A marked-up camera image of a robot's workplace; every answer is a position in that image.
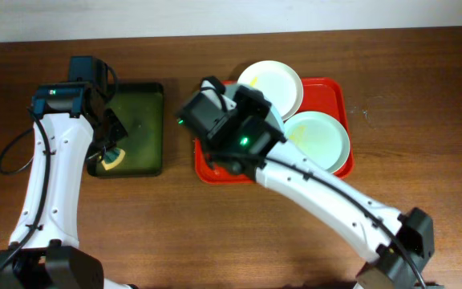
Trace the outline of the yellow green sponge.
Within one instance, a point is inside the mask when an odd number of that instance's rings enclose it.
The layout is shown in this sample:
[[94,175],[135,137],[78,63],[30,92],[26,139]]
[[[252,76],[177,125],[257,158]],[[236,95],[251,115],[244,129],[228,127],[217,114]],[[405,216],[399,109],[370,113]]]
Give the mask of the yellow green sponge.
[[101,164],[105,170],[114,169],[119,165],[125,157],[125,151],[120,148],[113,148],[108,150],[103,155]]

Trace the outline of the cream white plate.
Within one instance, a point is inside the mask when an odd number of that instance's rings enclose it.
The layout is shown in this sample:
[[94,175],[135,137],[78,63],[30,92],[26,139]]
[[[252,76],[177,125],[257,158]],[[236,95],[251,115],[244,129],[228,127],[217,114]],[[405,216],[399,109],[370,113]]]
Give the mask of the cream white plate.
[[274,60],[256,62],[239,75],[237,82],[261,91],[283,120],[288,120],[302,105],[302,79],[284,63]]

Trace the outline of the light green plate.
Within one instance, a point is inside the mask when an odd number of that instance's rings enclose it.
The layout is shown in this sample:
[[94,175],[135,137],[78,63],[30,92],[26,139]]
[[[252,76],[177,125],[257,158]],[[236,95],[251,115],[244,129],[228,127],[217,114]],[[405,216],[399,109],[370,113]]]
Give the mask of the light green plate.
[[299,112],[285,124],[285,135],[312,161],[329,173],[347,162],[351,141],[344,126],[323,112]]

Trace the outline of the light blue plate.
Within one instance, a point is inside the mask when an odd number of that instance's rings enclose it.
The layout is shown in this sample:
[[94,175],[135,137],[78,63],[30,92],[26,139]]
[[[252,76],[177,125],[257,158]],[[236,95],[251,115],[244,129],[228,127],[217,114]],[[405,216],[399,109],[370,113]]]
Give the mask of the light blue plate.
[[[259,92],[261,96],[267,100],[270,101],[261,91],[258,89],[244,83],[236,83],[233,81],[225,81],[225,102],[226,102],[226,107],[227,108],[232,108],[234,109],[238,105],[238,101],[236,100],[236,91],[240,86],[244,86],[248,88],[249,90],[252,90],[253,92]],[[284,122],[282,120],[282,117],[280,116],[278,110],[275,108],[273,104],[271,104],[271,107],[269,109],[269,113],[265,118],[266,122],[273,127],[277,128],[279,131],[284,132],[285,127],[284,127]]]

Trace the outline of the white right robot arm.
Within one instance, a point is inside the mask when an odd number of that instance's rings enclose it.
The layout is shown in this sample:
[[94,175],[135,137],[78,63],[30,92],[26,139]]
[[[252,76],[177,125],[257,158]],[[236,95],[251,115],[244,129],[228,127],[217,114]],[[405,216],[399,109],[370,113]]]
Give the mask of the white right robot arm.
[[358,288],[426,287],[433,245],[415,227],[429,217],[418,209],[401,214],[320,168],[268,120],[274,111],[260,92],[240,86],[231,98],[201,88],[176,115],[210,164],[289,198],[342,237],[365,262]]

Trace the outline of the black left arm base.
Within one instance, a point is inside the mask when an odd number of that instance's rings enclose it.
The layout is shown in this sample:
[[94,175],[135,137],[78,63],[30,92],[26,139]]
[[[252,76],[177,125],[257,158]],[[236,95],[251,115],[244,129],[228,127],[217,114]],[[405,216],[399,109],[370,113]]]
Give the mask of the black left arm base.
[[137,289],[135,284],[107,279],[102,263],[73,246],[53,241],[43,248],[0,250],[0,288],[6,289]]

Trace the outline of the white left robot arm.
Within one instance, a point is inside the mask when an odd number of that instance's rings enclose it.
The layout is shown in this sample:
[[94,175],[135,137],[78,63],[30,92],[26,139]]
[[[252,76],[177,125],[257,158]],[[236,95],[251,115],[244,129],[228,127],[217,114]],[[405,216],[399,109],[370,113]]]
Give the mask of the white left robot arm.
[[128,135],[107,103],[118,85],[76,81],[45,84],[32,97],[34,155],[22,215],[10,244],[43,248],[57,240],[78,246],[77,208],[83,167],[112,170]]

